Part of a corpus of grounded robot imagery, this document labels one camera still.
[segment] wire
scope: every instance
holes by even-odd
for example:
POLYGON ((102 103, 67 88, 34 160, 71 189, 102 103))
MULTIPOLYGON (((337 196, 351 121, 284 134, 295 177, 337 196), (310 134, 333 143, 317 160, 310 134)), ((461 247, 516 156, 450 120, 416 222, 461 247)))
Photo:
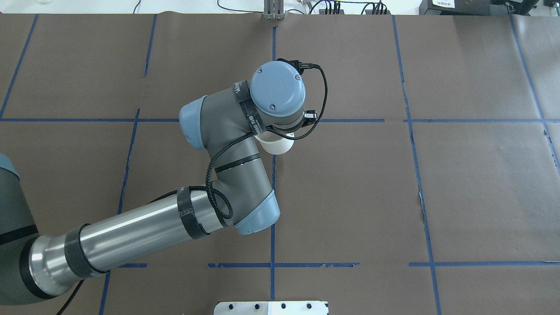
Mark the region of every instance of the wire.
POLYGON ((299 137, 290 137, 290 136, 286 136, 283 133, 280 133, 278 131, 276 131, 275 129, 269 128, 267 127, 267 131, 274 133, 277 136, 281 136, 282 138, 285 139, 289 139, 289 140, 300 140, 303 139, 305 137, 307 137, 309 134, 311 134, 311 132, 315 129, 315 127, 317 127, 317 125, 319 124, 319 122, 321 121, 321 117, 323 117, 323 113, 325 112, 325 107, 326 107, 326 97, 329 93, 329 87, 326 84, 326 76, 325 76, 325 72, 323 71, 323 69, 321 68, 320 65, 318 64, 312 64, 312 68, 314 69, 319 69, 319 71, 321 71, 321 75, 323 76, 323 82, 325 83, 325 98, 323 99, 323 106, 321 107, 321 112, 319 113, 319 116, 317 117, 317 120, 315 121, 315 123, 311 126, 311 128, 302 136, 299 137))
POLYGON ((230 9, 230 8, 226 8, 226 7, 222 7, 220 5, 220 0, 216 0, 216 4, 218 5, 218 7, 221 7, 224 10, 229 10, 229 11, 235 11, 235 12, 250 12, 250 13, 263 13, 263 11, 247 11, 247 10, 236 10, 236 9, 230 9))
POLYGON ((66 308, 70 305, 70 302, 74 299, 74 297, 76 296, 76 293, 78 293, 78 290, 80 289, 80 287, 83 284, 83 279, 80 280, 80 282, 78 282, 78 285, 76 286, 76 288, 74 289, 74 291, 72 291, 72 294, 70 294, 70 296, 68 297, 68 300, 66 300, 66 303, 62 306, 62 308, 57 312, 57 315, 61 315, 62 312, 64 312, 66 310, 66 308))
POLYGON ((167 197, 169 197, 169 196, 173 196, 173 195, 176 194, 176 193, 177 193, 177 190, 170 191, 170 192, 168 192, 168 193, 166 193, 166 194, 163 194, 163 195, 161 195, 160 197, 157 197, 157 198, 155 198, 154 200, 148 202, 147 205, 149 205, 149 204, 152 203, 152 202, 156 202, 156 201, 158 201, 158 200, 162 200, 163 198, 167 198, 167 197))
POLYGON ((140 5, 140 2, 142 2, 142 0, 138 0, 138 3, 136 3, 134 10, 132 10, 132 14, 136 13, 136 8, 140 5))
POLYGON ((313 9, 315 9, 315 7, 317 7, 317 5, 318 5, 319 3, 321 3, 321 2, 323 2, 323 1, 324 1, 324 2, 328 2, 329 5, 330 5, 330 1, 329 1, 329 0, 320 0, 319 2, 317 2, 316 4, 314 4, 314 5, 311 7, 311 9, 309 9, 309 14, 311 14, 311 13, 313 12, 313 9))
POLYGON ((298 10, 298 9, 289 9, 289 10, 288 10, 288 11, 286 11, 286 12, 290 12, 290 11, 297 11, 297 12, 299 12, 299 13, 301 13, 301 14, 305 14, 305 13, 301 12, 301 11, 300 11, 300 10, 298 10))
POLYGON ((366 12, 366 8, 367 8, 367 6, 369 6, 370 4, 374 6, 374 10, 375 10, 375 3, 369 2, 368 4, 366 4, 366 5, 363 7, 362 13, 360 13, 360 15, 362 15, 364 12, 366 12))
POLYGON ((222 197, 223 201, 226 203, 230 213, 228 215, 226 215, 225 213, 223 213, 223 211, 218 206, 218 203, 216 202, 216 196, 214 195, 214 190, 212 188, 212 183, 210 182, 210 177, 212 176, 212 168, 214 167, 214 163, 216 163, 216 160, 220 157, 220 155, 222 155, 224 152, 226 152, 229 148, 233 147, 234 145, 238 144, 239 142, 241 142, 245 139, 248 139, 250 137, 253 137, 252 132, 246 133, 243 136, 231 141, 225 147, 221 148, 220 151, 218 151, 216 154, 214 154, 214 156, 210 159, 210 163, 208 163, 208 169, 206 170, 206 180, 204 182, 204 184, 206 185, 206 194, 208 194, 208 199, 210 200, 210 204, 212 205, 214 210, 217 213, 220 213, 223 216, 224 219, 231 219, 232 218, 233 209, 231 208, 230 202, 227 200, 226 196, 223 196, 223 197, 220 196, 220 197, 222 197))

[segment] blue tape line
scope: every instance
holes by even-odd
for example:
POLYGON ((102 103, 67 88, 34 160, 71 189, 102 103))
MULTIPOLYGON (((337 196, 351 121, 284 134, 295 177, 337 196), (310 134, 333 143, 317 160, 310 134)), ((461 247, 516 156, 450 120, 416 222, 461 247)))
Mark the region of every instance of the blue tape line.
POLYGON ((511 30, 514 32, 514 42, 515 47, 517 48, 517 52, 519 53, 519 58, 521 59, 521 64, 523 65, 523 71, 525 72, 525 76, 527 77, 527 81, 529 82, 529 88, 531 90, 531 94, 533 99, 535 100, 536 110, 539 113, 539 118, 541 119, 541 123, 543 124, 544 132, 547 134, 547 141, 548 147, 550 148, 550 153, 552 154, 552 159, 554 160, 554 166, 556 166, 556 172, 560 175, 560 164, 558 163, 558 155, 556 155, 556 150, 554 149, 554 145, 552 144, 552 139, 550 138, 550 132, 548 132, 547 124, 544 122, 543 111, 541 110, 539 99, 536 97, 535 88, 533 86, 533 81, 531 80, 531 76, 529 75, 529 70, 527 69, 527 64, 525 63, 525 57, 523 57, 523 52, 521 51, 521 46, 519 45, 519 39, 517 38, 517 30, 515 29, 514 18, 512 15, 510 17, 510 25, 511 30))
POLYGON ((2 122, 134 122, 132 118, 2 118, 2 122))
MULTIPOLYGON (((405 119, 404 123, 560 123, 560 119, 405 119)), ((134 122, 133 118, 0 118, 0 122, 134 122)), ((178 123, 178 118, 139 118, 141 123, 178 123)), ((324 123, 384 123, 385 119, 321 119, 324 123)))
POLYGON ((150 54, 152 53, 153 33, 156 31, 157 14, 153 15, 152 34, 150 34, 150 43, 148 44, 148 53, 146 54, 146 67, 144 68, 143 78, 148 74, 148 64, 150 63, 150 54))
POLYGON ((276 60, 276 28, 277 26, 272 28, 272 60, 276 60))
MULTIPOLYGON (((272 189, 276 191, 276 154, 272 155, 272 189)), ((270 227, 270 300, 276 298, 276 224, 270 227)))
POLYGON ((25 41, 24 48, 21 51, 20 60, 17 61, 16 69, 13 72, 12 81, 10 82, 10 86, 8 87, 8 91, 6 92, 6 97, 4 98, 4 103, 2 103, 2 108, 0 109, 0 118, 4 116, 6 105, 8 105, 8 100, 10 99, 10 94, 12 93, 13 84, 16 82, 16 77, 18 72, 20 71, 21 63, 24 61, 25 52, 27 51, 27 46, 29 45, 29 41, 31 40, 31 34, 33 34, 33 30, 35 30, 35 24, 37 24, 38 18, 38 14, 36 14, 35 18, 33 18, 33 24, 31 24, 31 29, 29 30, 29 34, 27 35, 27 40, 25 41))
POLYGON ((141 123, 178 123, 178 118, 140 118, 141 123))
POLYGON ((111 279, 111 272, 105 275, 105 284, 103 285, 103 294, 101 295, 101 304, 99 305, 99 315, 105 312, 105 301, 107 300, 107 291, 109 290, 109 280, 111 279))
MULTIPOLYGON (((136 138, 136 128, 138 127, 138 116, 140 116, 140 108, 138 108, 138 110, 136 111, 136 116, 134 117, 134 127, 132 128, 132 136, 130 137, 130 146, 128 147, 127 166, 124 169, 123 187, 120 191, 119 208, 116 212, 117 215, 119 215, 123 210, 124 190, 127 187, 128 170, 130 168, 130 156, 132 154, 132 147, 134 146, 134 139, 136 138)), ((135 264, 126 264, 126 265, 122 265, 121 267, 130 268, 130 267, 125 267, 127 265, 135 265, 135 264)), ((105 301, 107 299, 107 290, 109 288, 110 279, 111 279, 111 272, 109 271, 105 276, 105 285, 103 286, 103 295, 101 296, 99 315, 103 315, 103 312, 105 311, 105 301)))
MULTIPOLYGON (((1 118, 0 122, 134 122, 133 118, 1 118)), ((141 123, 178 123, 178 118, 140 118, 141 123)))
POLYGON ((405 119, 405 123, 540 123, 540 119, 405 119))
POLYGON ((269 262, 209 263, 208 268, 270 268, 269 262))
MULTIPOLYGON (((275 262, 278 268, 353 268, 359 266, 359 262, 275 262)), ((209 263, 208 268, 272 268, 268 262, 221 262, 209 263)))
POLYGON ((354 268, 359 266, 359 262, 279 262, 276 263, 278 268, 354 268))
POLYGON ((122 266, 119 266, 119 268, 147 268, 148 264, 147 263, 125 263, 122 266))
MULTIPOLYGON (((558 261, 465 261, 465 262, 434 262, 435 267, 493 267, 493 266, 555 266, 558 261)), ((410 262, 409 267, 430 267, 429 262, 410 262)))
POLYGON ((426 205, 424 203, 424 191, 422 189, 422 178, 420 176, 420 168, 418 166, 418 155, 416 154, 416 143, 414 142, 414 130, 412 128, 412 117, 410 116, 410 106, 408 104, 408 96, 407 91, 404 87, 404 70, 403 70, 403 61, 400 54, 400 46, 399 46, 399 35, 396 29, 396 19, 395 16, 391 16, 393 19, 393 32, 395 34, 395 46, 396 46, 396 56, 399 61, 399 72, 400 72, 400 80, 403 88, 403 97, 404 103, 406 104, 407 109, 407 119, 408 119, 408 132, 410 134, 410 144, 412 146, 412 156, 414 158, 414 171, 416 172, 416 182, 418 184, 418 194, 420 195, 420 204, 422 207, 422 213, 424 215, 424 233, 426 235, 426 246, 428 248, 428 259, 430 261, 430 272, 432 275, 432 287, 433 287, 433 296, 436 301, 436 312, 437 315, 441 315, 441 304, 440 304, 440 293, 437 288, 437 279, 436 279, 436 268, 433 265, 433 253, 432 253, 432 242, 430 240, 430 228, 428 226, 428 216, 426 214, 426 205))
POLYGON ((384 119, 321 119, 322 123, 384 123, 384 119))
POLYGON ((270 227, 270 300, 276 298, 276 223, 270 227))
POLYGON ((132 127, 132 137, 130 138, 130 146, 128 147, 127 166, 124 168, 123 188, 120 190, 119 209, 116 212, 116 214, 118 215, 123 212, 124 190, 127 187, 128 170, 130 168, 130 156, 132 155, 132 147, 134 146, 134 139, 136 138, 136 128, 138 127, 139 115, 140 108, 138 108, 138 110, 136 111, 136 117, 134 118, 134 127, 132 127))

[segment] white label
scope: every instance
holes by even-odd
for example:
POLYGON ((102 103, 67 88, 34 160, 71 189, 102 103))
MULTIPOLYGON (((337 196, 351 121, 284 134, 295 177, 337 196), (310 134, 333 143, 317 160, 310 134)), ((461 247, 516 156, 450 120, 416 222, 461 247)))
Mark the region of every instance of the white label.
POLYGON ((432 0, 434 6, 444 7, 444 8, 455 8, 455 0, 432 0))

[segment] metal plate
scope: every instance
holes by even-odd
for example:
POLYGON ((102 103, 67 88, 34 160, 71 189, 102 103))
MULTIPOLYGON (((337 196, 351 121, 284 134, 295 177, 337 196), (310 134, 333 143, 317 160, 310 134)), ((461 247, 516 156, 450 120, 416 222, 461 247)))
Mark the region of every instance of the metal plate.
POLYGON ((214 315, 235 314, 328 315, 329 303, 325 301, 220 302, 214 308, 214 315))

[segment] black cable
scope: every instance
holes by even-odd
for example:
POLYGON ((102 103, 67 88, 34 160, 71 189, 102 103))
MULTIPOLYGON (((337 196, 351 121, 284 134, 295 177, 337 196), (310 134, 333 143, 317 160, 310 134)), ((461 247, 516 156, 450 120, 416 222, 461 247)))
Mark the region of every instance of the black cable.
POLYGON ((236 10, 236 9, 230 9, 230 8, 226 8, 226 7, 222 7, 220 5, 220 0, 216 0, 216 4, 218 5, 218 7, 221 7, 224 10, 229 10, 229 11, 235 11, 235 12, 250 12, 250 13, 263 13, 263 11, 247 11, 247 10, 236 10))
POLYGON ((301 13, 301 14, 305 14, 305 13, 301 12, 301 11, 300 11, 300 10, 298 10, 298 9, 289 9, 289 10, 288 10, 288 11, 286 11, 286 12, 290 12, 290 11, 297 11, 297 12, 299 12, 299 13, 301 13))
POLYGON ((168 193, 166 193, 166 194, 161 195, 160 197, 155 198, 154 200, 148 202, 147 204, 150 204, 150 203, 152 203, 152 202, 156 202, 156 201, 158 201, 158 200, 162 200, 163 198, 167 198, 167 197, 169 197, 169 196, 173 196, 173 195, 176 194, 176 193, 177 193, 176 190, 175 190, 175 191, 170 191, 170 192, 168 192, 168 193))
POLYGON ((360 13, 360 15, 362 15, 364 12, 366 12, 366 8, 367 8, 367 6, 369 6, 370 4, 374 6, 374 10, 375 10, 375 3, 369 2, 368 4, 366 4, 366 5, 363 7, 362 13, 360 13))
POLYGON ((328 3, 330 4, 330 1, 329 1, 329 0, 320 0, 320 1, 318 1, 316 4, 314 4, 314 5, 311 7, 311 9, 309 9, 309 14, 311 14, 311 13, 313 12, 313 9, 315 9, 315 7, 317 7, 317 5, 318 5, 319 3, 321 3, 321 2, 323 2, 323 1, 324 1, 324 2, 328 2, 328 3))
MULTIPOLYGON (((190 190, 192 191, 208 191, 208 187, 206 186, 189 186, 190 190)), ((222 198, 223 202, 226 204, 227 210, 228 210, 228 214, 223 213, 220 208, 218 208, 218 211, 220 212, 220 215, 224 218, 224 219, 231 219, 234 216, 234 208, 231 206, 230 201, 227 199, 226 195, 224 195, 221 191, 215 189, 215 188, 211 188, 212 193, 217 194, 220 198, 222 198)))
POLYGON ((315 129, 315 127, 317 127, 317 125, 319 124, 319 122, 321 121, 321 117, 323 117, 323 113, 325 112, 325 107, 326 107, 326 97, 329 93, 329 87, 326 84, 326 76, 325 76, 325 72, 323 71, 323 69, 321 68, 320 65, 318 64, 311 64, 311 68, 314 69, 319 69, 319 71, 321 71, 321 75, 323 76, 323 82, 325 83, 325 98, 323 99, 323 106, 321 107, 321 112, 319 114, 319 116, 317 117, 317 120, 315 121, 315 123, 311 126, 311 128, 302 136, 299 137, 290 137, 290 136, 286 136, 283 133, 280 133, 278 131, 276 131, 273 128, 269 128, 267 127, 267 131, 270 131, 271 133, 274 133, 275 135, 281 136, 282 138, 285 139, 289 139, 289 140, 300 140, 303 139, 305 137, 307 137, 312 131, 313 129, 315 129))
POLYGON ((57 315, 61 315, 62 312, 64 312, 66 310, 66 308, 70 305, 70 302, 74 299, 74 297, 76 296, 76 293, 78 293, 78 290, 80 289, 80 287, 83 284, 83 279, 80 280, 80 282, 78 282, 78 285, 76 286, 76 288, 74 289, 74 291, 72 291, 72 294, 70 294, 70 296, 68 297, 68 300, 66 300, 66 303, 62 306, 62 308, 57 312, 57 315))
POLYGON ((140 2, 142 2, 142 0, 138 0, 138 3, 136 3, 136 6, 134 7, 134 10, 132 10, 132 14, 134 14, 136 12, 136 8, 140 5, 140 2))
POLYGON ((226 205, 228 205, 228 209, 230 210, 230 213, 228 215, 226 215, 225 213, 223 213, 223 211, 218 206, 218 203, 216 202, 216 196, 214 195, 214 190, 213 190, 213 188, 211 186, 211 182, 210 182, 210 177, 212 176, 212 169, 214 168, 214 163, 216 163, 216 160, 220 157, 220 155, 222 155, 224 152, 226 152, 229 148, 233 147, 234 145, 238 144, 239 142, 241 142, 245 139, 248 139, 250 137, 253 137, 252 132, 246 133, 243 136, 231 141, 225 147, 221 148, 220 151, 218 151, 216 154, 214 154, 214 156, 210 159, 210 163, 208 163, 208 169, 206 170, 206 180, 204 182, 204 184, 206 185, 206 194, 208 194, 208 199, 210 200, 210 204, 212 205, 214 210, 216 212, 220 213, 223 216, 224 219, 231 219, 231 217, 233 216, 233 210, 230 208, 231 205, 229 204, 229 201, 227 200, 226 196, 220 196, 220 197, 222 197, 222 199, 224 200, 226 205))

